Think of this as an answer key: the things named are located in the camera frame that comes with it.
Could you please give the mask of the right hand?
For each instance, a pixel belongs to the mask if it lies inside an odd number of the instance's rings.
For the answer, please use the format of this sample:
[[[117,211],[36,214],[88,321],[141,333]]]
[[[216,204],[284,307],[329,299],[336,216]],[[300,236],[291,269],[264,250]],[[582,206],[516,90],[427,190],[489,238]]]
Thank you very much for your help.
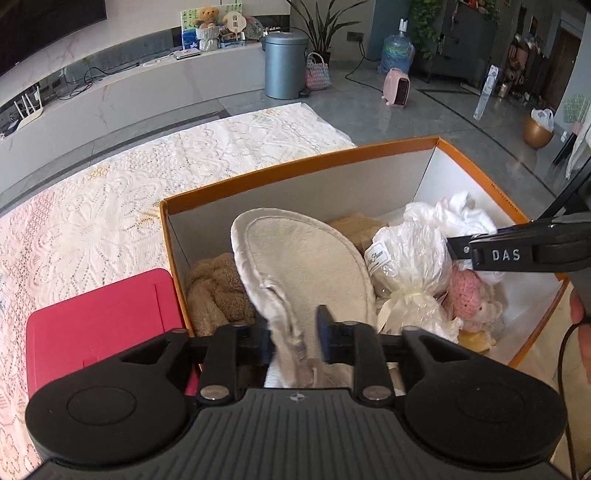
[[[570,312],[573,324],[579,324],[586,317],[585,308],[575,290],[570,295]],[[577,329],[578,343],[582,364],[584,366],[587,379],[591,379],[591,329],[589,325],[584,325]]]

